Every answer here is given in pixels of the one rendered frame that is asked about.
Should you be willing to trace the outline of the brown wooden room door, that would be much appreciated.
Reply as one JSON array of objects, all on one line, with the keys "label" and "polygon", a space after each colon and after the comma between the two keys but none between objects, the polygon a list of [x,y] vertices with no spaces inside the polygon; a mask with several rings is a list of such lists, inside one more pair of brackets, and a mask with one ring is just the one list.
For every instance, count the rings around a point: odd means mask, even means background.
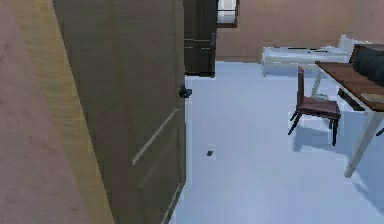
[{"label": "brown wooden room door", "polygon": [[185,184],[183,0],[53,0],[116,224],[169,224]]}]

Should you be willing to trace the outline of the dark brown room door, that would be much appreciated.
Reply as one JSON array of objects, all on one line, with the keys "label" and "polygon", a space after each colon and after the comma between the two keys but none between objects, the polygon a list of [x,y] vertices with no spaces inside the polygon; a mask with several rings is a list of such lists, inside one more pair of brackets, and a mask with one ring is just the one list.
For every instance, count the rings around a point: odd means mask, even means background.
[{"label": "dark brown room door", "polygon": [[218,0],[184,0],[184,65],[188,76],[215,77]]}]

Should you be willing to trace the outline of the dark framed window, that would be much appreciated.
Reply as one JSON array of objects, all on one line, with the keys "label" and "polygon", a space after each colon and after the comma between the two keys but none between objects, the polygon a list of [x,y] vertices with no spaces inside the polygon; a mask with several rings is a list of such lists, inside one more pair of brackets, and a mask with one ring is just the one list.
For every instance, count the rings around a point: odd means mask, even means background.
[{"label": "dark framed window", "polygon": [[236,28],[239,16],[240,0],[218,0],[217,26],[219,28]]}]

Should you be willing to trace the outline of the white bed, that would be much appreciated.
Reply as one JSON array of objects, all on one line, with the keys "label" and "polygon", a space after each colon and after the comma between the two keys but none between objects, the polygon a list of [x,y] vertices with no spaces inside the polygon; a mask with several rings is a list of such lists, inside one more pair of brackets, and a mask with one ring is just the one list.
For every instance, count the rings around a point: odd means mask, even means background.
[{"label": "white bed", "polygon": [[337,47],[264,47],[261,57],[263,75],[270,74],[275,68],[294,69],[302,66],[313,69],[316,61],[348,63],[356,44],[369,44],[369,41],[354,40],[341,35]]}]

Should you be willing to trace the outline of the reddish brown chair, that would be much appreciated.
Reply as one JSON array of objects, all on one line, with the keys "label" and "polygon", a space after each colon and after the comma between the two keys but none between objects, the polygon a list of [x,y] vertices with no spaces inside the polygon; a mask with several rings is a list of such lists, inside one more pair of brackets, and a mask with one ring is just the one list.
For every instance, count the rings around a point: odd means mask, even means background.
[{"label": "reddish brown chair", "polygon": [[302,115],[316,116],[329,120],[329,128],[332,130],[332,145],[337,142],[337,133],[341,112],[336,101],[329,99],[317,99],[314,96],[308,97],[304,94],[304,69],[299,66],[297,73],[297,96],[296,107],[290,120],[293,122],[288,134],[291,135]]}]

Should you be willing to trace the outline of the brown table with white legs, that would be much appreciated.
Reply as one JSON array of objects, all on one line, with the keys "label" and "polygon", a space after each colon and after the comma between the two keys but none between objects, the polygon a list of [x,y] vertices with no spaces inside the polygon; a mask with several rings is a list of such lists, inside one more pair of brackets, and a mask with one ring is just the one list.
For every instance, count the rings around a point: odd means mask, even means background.
[{"label": "brown table with white legs", "polygon": [[316,95],[322,75],[328,75],[335,84],[349,97],[357,102],[366,113],[366,121],[349,160],[344,176],[350,178],[361,161],[369,143],[379,131],[379,126],[384,120],[384,103],[370,102],[363,94],[384,95],[384,87],[375,84],[353,70],[351,63],[315,62],[318,73],[312,87],[312,95]]}]

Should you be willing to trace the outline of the pale book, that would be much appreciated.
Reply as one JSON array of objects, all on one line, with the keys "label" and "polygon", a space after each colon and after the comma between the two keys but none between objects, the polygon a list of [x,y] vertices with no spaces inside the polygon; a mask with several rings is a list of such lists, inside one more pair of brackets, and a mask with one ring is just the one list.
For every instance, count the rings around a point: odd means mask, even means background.
[{"label": "pale book", "polygon": [[361,96],[372,103],[384,103],[384,95],[362,93]]}]

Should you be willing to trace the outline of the black sofa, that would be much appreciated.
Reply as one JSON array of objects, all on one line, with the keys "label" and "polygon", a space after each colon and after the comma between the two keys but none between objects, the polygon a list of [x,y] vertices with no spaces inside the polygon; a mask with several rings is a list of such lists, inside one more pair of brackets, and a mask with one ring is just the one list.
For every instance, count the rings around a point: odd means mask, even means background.
[{"label": "black sofa", "polygon": [[384,44],[355,44],[349,62],[360,75],[373,78],[384,64]]}]

